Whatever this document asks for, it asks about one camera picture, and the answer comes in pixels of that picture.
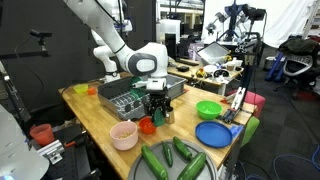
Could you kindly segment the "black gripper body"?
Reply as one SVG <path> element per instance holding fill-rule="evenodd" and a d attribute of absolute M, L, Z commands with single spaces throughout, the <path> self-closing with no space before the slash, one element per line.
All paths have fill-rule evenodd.
<path fill-rule="evenodd" d="M 167 92 L 150 92 L 149 99 L 145 103 L 145 112 L 147 115 L 153 115 L 157 109 L 165 114 L 169 109 L 171 98 Z"/>

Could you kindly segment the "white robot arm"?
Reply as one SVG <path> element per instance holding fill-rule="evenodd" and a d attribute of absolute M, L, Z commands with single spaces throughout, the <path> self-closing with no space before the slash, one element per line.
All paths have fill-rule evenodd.
<path fill-rule="evenodd" d="M 149 42 L 138 50 L 130 48 L 115 24 L 123 22 L 123 3 L 120 0 L 63 0 L 66 6 L 93 30 L 118 58 L 122 69 L 134 76 L 148 76 L 145 83 L 150 93 L 147 112 L 170 109 L 167 90 L 168 53 L 165 45 Z"/>

